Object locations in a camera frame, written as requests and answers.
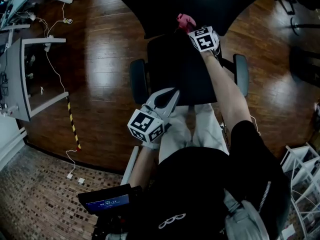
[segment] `white cable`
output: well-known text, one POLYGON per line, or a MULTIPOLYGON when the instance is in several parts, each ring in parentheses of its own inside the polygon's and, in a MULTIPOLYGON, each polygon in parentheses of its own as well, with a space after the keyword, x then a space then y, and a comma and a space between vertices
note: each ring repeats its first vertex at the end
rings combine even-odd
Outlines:
MULTIPOLYGON (((71 24, 71 23, 73 22, 72 18, 66 18, 66 17, 65 17, 65 10, 64 10, 65 4, 66 4, 66 3, 64 2, 64 3, 63 3, 63 6, 62 6, 63 20, 57 20, 57 21, 52 25, 52 27, 51 27, 50 29, 49 29, 49 27, 48 27, 47 22, 46 22, 44 19, 36 17, 36 19, 39 20, 40 23, 42 22, 42 23, 45 25, 45 30, 44 30, 44 37, 45 37, 45 38, 48 38, 48 37, 49 37, 50 31, 52 30, 52 28, 53 28, 58 22, 63 22, 63 23, 67 23, 67 24, 71 24)), ((19 15, 18 13, 27 13, 27 14, 29 14, 29 16, 31 16, 31 14, 30 14, 28 11, 17 11, 17 12, 15 12, 16 15, 22 17, 22 16, 19 15)))
POLYGON ((46 52, 45 55, 46 55, 46 58, 48 59, 48 62, 50 63, 51 68, 52 68, 53 71, 59 76, 60 84, 61 84, 62 87, 63 87, 63 92, 66 92, 66 89, 65 89, 64 85, 63 85, 62 82, 61 82, 61 76, 60 76, 60 74, 58 74, 57 71, 55 71, 54 67, 52 66, 52 64, 51 64, 51 62, 50 62, 50 60, 49 60, 48 52, 46 52))
POLYGON ((293 189, 291 189, 291 191, 296 192, 296 193, 299 194, 300 196, 302 196, 302 197, 304 197, 305 199, 309 200, 311 203, 313 203, 314 207, 316 207, 318 210, 320 210, 320 208, 319 208, 314 202, 312 202, 308 197, 306 197, 305 195, 300 194, 298 191, 295 191, 295 190, 293 190, 293 189))
POLYGON ((68 152, 77 152, 77 151, 70 149, 70 150, 68 150, 68 151, 65 152, 66 155, 68 156, 68 158, 73 162, 73 169, 69 172, 69 174, 72 174, 72 172, 73 172, 73 171, 75 170, 75 168, 76 168, 76 162, 71 159, 71 157, 69 156, 68 152))
MULTIPOLYGON (((23 19, 28 19, 30 18, 31 19, 31 14, 28 12, 28 11, 17 11, 15 12, 16 15, 20 16, 21 18, 23 19), (22 17, 21 15, 19 14, 29 14, 29 17, 22 17)), ((48 27, 48 23, 42 19, 42 18, 39 18, 39 17, 35 17, 36 20, 39 20, 40 23, 43 23, 45 25, 45 30, 44 30, 44 37, 46 38, 47 37, 47 34, 46 34, 46 31, 48 31, 49 33, 49 27, 48 27)))
POLYGON ((255 127, 256 127, 256 131, 258 132, 258 134, 261 136, 261 133, 258 130, 258 125, 257 125, 257 120, 254 116, 250 115, 250 117, 252 117, 254 119, 254 123, 255 123, 255 127))
POLYGON ((51 29, 52 29, 58 22, 63 22, 63 23, 67 23, 67 24, 71 24, 71 23, 73 22, 72 18, 66 18, 66 17, 65 17, 65 10, 64 10, 65 4, 66 4, 66 3, 64 2, 64 3, 63 3, 63 6, 62 6, 63 20, 57 20, 57 21, 53 24, 53 26, 49 29, 46 37, 49 36, 49 33, 50 33, 51 29))

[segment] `white pants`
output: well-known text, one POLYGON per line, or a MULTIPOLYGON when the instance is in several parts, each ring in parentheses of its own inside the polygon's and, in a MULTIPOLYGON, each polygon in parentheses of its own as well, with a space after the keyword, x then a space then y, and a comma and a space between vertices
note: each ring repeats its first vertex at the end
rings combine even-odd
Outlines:
POLYGON ((186 125, 189 106, 177 106, 169 117, 171 126, 162 136, 159 163, 185 147, 207 147, 229 154, 221 127, 211 104, 195 105, 195 131, 191 138, 186 125))

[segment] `desk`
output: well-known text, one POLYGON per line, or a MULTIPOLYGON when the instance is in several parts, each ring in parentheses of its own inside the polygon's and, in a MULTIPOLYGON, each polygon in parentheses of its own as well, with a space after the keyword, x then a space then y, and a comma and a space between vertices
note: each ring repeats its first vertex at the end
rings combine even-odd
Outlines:
POLYGON ((30 122, 34 115, 69 95, 65 91, 37 108, 31 109, 25 73, 25 45, 65 42, 65 38, 19 39, 0 57, 0 71, 6 68, 5 73, 8 79, 8 96, 5 97, 5 103, 8 110, 12 109, 12 114, 9 116, 30 122))

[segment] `chair backrest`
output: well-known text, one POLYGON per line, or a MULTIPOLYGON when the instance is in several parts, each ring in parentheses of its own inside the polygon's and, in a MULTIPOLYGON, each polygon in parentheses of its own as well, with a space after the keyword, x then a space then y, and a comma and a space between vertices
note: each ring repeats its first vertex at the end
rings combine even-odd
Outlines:
POLYGON ((255 0, 122 0, 141 22, 145 37, 172 33, 178 14, 191 16, 197 26, 212 26, 224 36, 236 17, 255 0))

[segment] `hazard tape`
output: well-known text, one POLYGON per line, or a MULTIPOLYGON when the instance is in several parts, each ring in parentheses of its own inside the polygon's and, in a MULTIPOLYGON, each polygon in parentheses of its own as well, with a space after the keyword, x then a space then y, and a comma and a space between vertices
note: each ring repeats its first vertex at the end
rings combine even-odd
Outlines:
POLYGON ((68 111, 69 111, 69 116, 70 116, 72 131, 73 131, 73 133, 74 133, 75 141, 76 141, 76 143, 77 143, 77 148, 76 148, 76 149, 77 149, 78 151, 80 151, 80 150, 81 150, 81 146, 80 146, 79 139, 78 139, 78 136, 77 136, 76 127, 75 127, 75 124, 74 124, 74 119, 73 119, 72 113, 71 113, 71 106, 70 106, 69 97, 67 97, 66 99, 67 99, 67 102, 68 102, 68 111))

